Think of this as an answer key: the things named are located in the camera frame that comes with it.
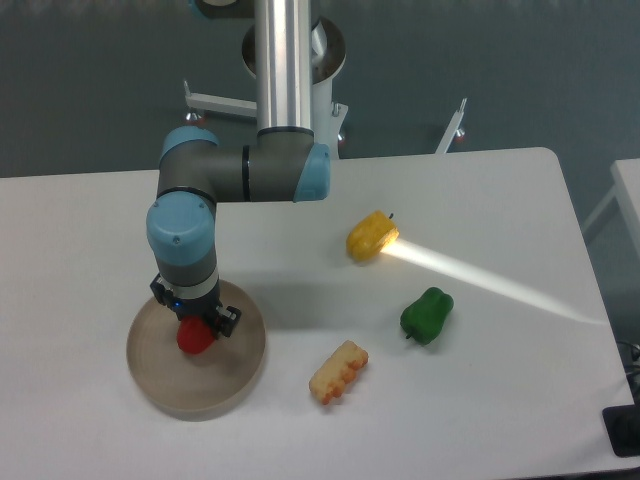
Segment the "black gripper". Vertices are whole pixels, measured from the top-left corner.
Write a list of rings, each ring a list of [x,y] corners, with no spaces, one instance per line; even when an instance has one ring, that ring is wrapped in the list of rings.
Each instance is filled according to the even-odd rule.
[[[216,281],[205,285],[179,287],[165,281],[157,274],[150,284],[155,300],[168,308],[179,319],[187,316],[202,317],[215,340],[220,336],[229,338],[241,319],[241,310],[234,306],[220,305],[220,285]]]

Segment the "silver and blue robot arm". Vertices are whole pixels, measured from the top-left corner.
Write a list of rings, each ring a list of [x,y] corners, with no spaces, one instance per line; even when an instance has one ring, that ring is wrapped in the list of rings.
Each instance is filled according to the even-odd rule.
[[[159,161],[146,237],[159,273],[150,288],[180,322],[198,319],[213,338],[229,337],[242,312],[221,301],[216,208],[224,202],[323,200],[330,150],[312,124],[312,7],[257,1],[257,142],[222,148],[196,126],[171,131]]]

